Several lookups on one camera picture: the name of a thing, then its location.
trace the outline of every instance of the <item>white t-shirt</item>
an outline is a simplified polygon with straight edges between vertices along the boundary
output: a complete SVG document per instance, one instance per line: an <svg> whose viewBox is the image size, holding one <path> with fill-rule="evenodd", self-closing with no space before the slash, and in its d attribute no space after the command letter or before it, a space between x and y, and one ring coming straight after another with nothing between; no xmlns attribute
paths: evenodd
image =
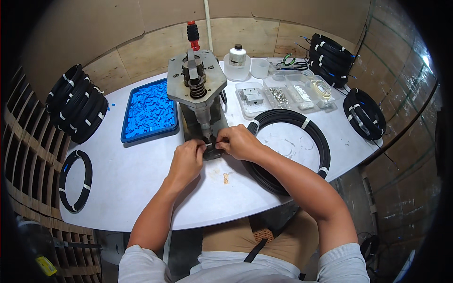
<svg viewBox="0 0 453 283"><path fill-rule="evenodd" d="M244 263L247 253L202 252L200 264L178 283L296 283L299 269L293 264L264 254ZM369 283L365 260L356 243L334 248L319 258L317 281L322 283ZM168 266L149 249L134 245L120 261L118 283L170 283Z"/></svg>

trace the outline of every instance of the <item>yellow label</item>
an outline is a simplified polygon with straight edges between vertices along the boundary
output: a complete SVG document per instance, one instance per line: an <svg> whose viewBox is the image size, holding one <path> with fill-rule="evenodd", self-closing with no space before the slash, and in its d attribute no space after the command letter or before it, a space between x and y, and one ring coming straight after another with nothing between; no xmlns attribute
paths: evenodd
<svg viewBox="0 0 453 283"><path fill-rule="evenodd" d="M57 272L55 266L46 257L40 256L38 258L35 258L35 260L39 264L45 275L52 276Z"/></svg>

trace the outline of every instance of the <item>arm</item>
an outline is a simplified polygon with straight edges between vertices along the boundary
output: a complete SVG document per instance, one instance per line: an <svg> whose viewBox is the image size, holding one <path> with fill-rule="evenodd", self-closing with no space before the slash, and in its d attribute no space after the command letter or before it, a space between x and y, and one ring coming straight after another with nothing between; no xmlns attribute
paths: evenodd
<svg viewBox="0 0 453 283"><path fill-rule="evenodd" d="M195 139L176 148L168 176L135 221L128 248L139 245L144 249L158 251L164 245L170 229L174 202L200 174L205 149L205 143Z"/></svg>
<svg viewBox="0 0 453 283"><path fill-rule="evenodd" d="M357 243L356 229L343 199L318 174L263 145L244 125L219 131L216 148L234 158L260 165L285 187L318 224L321 255Z"/></svg>

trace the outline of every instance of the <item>plastic cup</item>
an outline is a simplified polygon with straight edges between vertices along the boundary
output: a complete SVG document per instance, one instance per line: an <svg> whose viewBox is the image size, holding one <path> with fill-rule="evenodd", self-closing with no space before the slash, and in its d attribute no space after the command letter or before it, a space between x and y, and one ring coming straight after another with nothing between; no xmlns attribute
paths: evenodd
<svg viewBox="0 0 453 283"><path fill-rule="evenodd" d="M264 59L254 58L252 60L252 76L257 79L262 79L267 76L267 72L269 71L269 62Z"/></svg>

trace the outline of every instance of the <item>floor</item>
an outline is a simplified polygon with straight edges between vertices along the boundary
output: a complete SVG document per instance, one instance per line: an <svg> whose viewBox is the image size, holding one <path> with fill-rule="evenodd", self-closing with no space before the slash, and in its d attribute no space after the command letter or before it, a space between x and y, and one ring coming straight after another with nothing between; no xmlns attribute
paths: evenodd
<svg viewBox="0 0 453 283"><path fill-rule="evenodd" d="M333 180L330 184L343 198L347 204L352 219L356 226L359 237L359 244L366 238L368 233L376 233L376 225L370 210L370 198L367 188L364 186L361 174L358 168L354 168ZM262 212L254 218L266 220L269 226L278 229L282 226L296 211L297 204L290 202L283 206L276 207L269 211ZM198 264L197 257L201 253L203 228L173 231L168 254L168 266L172 274L173 282L176 282L189 274L191 267ZM111 232L97 231L96 235L102 242L102 237L111 235ZM124 233L123 241L127 243L129 233ZM158 256L162 259L164 256L161 250ZM301 270L305 273L304 280L316 280L318 271L319 250L310 258L309 263ZM105 282L115 283L118 281L118 266L105 260L102 261L103 276Z"/></svg>

